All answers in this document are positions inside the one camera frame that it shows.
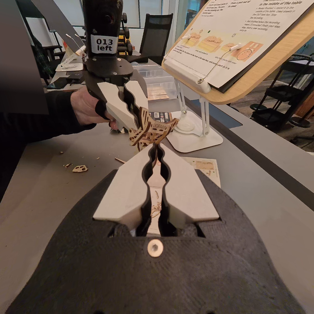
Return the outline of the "person's left forearm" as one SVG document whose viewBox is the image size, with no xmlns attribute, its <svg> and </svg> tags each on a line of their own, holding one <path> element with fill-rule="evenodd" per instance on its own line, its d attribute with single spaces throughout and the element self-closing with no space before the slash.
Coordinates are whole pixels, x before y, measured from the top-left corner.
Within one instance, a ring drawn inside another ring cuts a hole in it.
<svg viewBox="0 0 314 314">
<path fill-rule="evenodd" d="M 60 135 L 90 130 L 96 124 L 81 126 L 73 111 L 70 97 L 73 91 L 48 92 L 48 115 L 1 113 L 0 116 L 0 199 L 7 189 L 21 155 L 29 143 Z"/>
</svg>

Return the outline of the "wooden part sheets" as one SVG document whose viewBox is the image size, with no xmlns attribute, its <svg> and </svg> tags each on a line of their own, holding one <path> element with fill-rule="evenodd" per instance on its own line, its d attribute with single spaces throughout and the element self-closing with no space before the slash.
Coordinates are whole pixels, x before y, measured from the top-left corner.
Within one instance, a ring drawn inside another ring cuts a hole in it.
<svg viewBox="0 0 314 314">
<path fill-rule="evenodd" d="M 161 87 L 147 88 L 148 101 L 169 99 L 165 89 Z"/>
</svg>

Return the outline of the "black office chair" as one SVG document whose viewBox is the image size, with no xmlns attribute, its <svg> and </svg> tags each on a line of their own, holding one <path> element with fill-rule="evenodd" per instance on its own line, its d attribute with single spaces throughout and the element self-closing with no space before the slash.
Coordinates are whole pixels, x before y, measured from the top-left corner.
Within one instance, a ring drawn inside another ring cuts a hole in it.
<svg viewBox="0 0 314 314">
<path fill-rule="evenodd" d="M 140 55 L 127 56 L 126 60 L 129 63 L 146 63 L 150 59 L 161 66 L 166 53 L 172 19 L 172 13 L 169 15 L 146 14 Z"/>
</svg>

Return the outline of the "clear plastic bin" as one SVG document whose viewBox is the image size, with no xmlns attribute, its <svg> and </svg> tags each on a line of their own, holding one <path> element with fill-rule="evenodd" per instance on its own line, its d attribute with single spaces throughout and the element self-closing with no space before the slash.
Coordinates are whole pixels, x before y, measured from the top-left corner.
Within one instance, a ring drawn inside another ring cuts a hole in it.
<svg viewBox="0 0 314 314">
<path fill-rule="evenodd" d="M 177 90 L 174 78 L 159 65 L 134 65 L 143 77 L 147 88 L 161 87 L 166 90 L 169 100 L 177 98 Z"/>
</svg>

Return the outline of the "person's left hand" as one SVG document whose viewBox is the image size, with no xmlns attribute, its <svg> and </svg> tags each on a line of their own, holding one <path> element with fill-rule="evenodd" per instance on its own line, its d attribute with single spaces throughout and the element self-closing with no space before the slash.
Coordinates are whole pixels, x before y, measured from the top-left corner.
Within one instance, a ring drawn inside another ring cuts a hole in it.
<svg viewBox="0 0 314 314">
<path fill-rule="evenodd" d="M 103 113 L 99 115 L 96 112 L 99 100 L 91 96 L 85 86 L 73 92 L 70 100 L 77 121 L 81 126 L 108 123 L 112 129 L 118 129 L 115 118 L 104 109 L 103 105 L 100 106 L 100 109 L 103 109 Z"/>
</svg>

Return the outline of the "instruction booklet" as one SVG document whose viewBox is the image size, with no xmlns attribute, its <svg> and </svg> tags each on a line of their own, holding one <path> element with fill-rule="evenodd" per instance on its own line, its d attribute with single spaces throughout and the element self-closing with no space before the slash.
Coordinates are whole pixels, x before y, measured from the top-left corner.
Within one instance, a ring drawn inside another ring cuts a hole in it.
<svg viewBox="0 0 314 314">
<path fill-rule="evenodd" d="M 217 186 L 221 187 L 220 177 L 218 172 L 217 161 L 215 159 L 202 159 L 192 157 L 182 157 L 194 169 L 201 170 L 208 178 L 210 178 Z M 151 224 L 148 228 L 148 235 L 160 236 L 158 227 L 158 219 L 162 204 L 162 188 L 165 180 L 160 174 L 161 162 L 158 161 L 153 168 L 153 174 L 148 180 L 151 195 Z"/>
</svg>

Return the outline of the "white instruction sheet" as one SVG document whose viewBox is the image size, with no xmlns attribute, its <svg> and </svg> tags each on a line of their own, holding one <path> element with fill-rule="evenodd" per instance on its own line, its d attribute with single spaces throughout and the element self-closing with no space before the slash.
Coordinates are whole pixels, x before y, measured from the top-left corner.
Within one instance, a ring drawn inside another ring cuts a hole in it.
<svg viewBox="0 0 314 314">
<path fill-rule="evenodd" d="M 167 53 L 165 69 L 224 93 L 313 7 L 313 1 L 208 1 Z"/>
</svg>

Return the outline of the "black model kit box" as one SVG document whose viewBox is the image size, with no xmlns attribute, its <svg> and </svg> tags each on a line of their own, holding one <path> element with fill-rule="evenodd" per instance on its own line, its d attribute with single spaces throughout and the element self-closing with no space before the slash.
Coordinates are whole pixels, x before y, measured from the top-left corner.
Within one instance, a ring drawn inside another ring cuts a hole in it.
<svg viewBox="0 0 314 314">
<path fill-rule="evenodd" d="M 153 120 L 162 123 L 169 123 L 174 119 L 171 112 L 149 112 L 149 115 Z"/>
</svg>

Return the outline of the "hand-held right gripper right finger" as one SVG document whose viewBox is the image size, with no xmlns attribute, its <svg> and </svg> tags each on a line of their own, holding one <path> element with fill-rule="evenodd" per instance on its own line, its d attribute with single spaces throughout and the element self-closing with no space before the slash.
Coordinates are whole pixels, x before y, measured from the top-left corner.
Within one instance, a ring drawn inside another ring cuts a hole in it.
<svg viewBox="0 0 314 314">
<path fill-rule="evenodd" d="M 176 236 L 186 225 L 215 221 L 219 214 L 195 169 L 164 144 L 157 145 L 165 180 L 158 221 L 161 236 Z"/>
</svg>

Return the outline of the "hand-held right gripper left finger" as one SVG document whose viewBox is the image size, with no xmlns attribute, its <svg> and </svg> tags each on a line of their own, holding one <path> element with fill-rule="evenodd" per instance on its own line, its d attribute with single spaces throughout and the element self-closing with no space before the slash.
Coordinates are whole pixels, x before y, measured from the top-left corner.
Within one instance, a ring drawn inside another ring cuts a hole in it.
<svg viewBox="0 0 314 314">
<path fill-rule="evenodd" d="M 156 151 L 157 145 L 150 144 L 117 170 L 93 219 L 126 225 L 136 236 L 147 235 L 152 206 L 148 180 Z"/>
</svg>

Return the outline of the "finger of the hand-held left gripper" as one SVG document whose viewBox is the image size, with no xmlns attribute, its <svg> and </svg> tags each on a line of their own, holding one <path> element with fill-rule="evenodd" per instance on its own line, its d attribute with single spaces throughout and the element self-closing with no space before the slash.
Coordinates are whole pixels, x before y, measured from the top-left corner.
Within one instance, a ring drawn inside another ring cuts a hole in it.
<svg viewBox="0 0 314 314">
<path fill-rule="evenodd" d="M 125 127 L 127 130 L 131 128 L 138 129 L 134 115 L 129 111 L 128 105 L 120 99 L 120 90 L 118 86 L 100 82 L 97 84 L 104 98 L 106 99 L 106 108 L 108 113 L 114 117 L 119 130 Z"/>
<path fill-rule="evenodd" d="M 148 109 L 148 99 L 145 96 L 138 81 L 129 80 L 124 84 L 124 102 L 128 105 L 129 111 L 138 120 L 140 107 Z"/>
</svg>

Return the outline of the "blue desk mat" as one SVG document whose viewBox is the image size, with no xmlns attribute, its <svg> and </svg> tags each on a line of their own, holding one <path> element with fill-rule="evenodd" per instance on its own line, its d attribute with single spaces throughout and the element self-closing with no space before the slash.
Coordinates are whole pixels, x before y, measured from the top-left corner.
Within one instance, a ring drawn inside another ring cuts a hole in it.
<svg viewBox="0 0 314 314">
<path fill-rule="evenodd" d="M 197 115 L 201 116 L 201 104 L 199 100 L 186 99 L 187 106 L 192 109 Z M 209 103 L 209 123 L 211 126 L 223 125 L 225 128 L 232 129 L 240 127 L 243 124 L 234 119 L 224 111 Z"/>
</svg>

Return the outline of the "black rolling cart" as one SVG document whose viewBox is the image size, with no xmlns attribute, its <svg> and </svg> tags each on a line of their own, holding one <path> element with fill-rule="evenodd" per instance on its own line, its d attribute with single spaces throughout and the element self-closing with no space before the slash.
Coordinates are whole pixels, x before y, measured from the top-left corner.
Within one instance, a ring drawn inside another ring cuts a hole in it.
<svg viewBox="0 0 314 314">
<path fill-rule="evenodd" d="M 299 79 L 312 75 L 313 53 L 310 55 L 293 54 L 279 68 L 275 79 L 254 108 L 250 119 L 271 131 L 279 131 L 292 117 L 296 108 L 313 87 L 311 82 L 306 88 L 297 88 Z M 282 72 L 292 74 L 288 84 L 276 84 Z"/>
</svg>

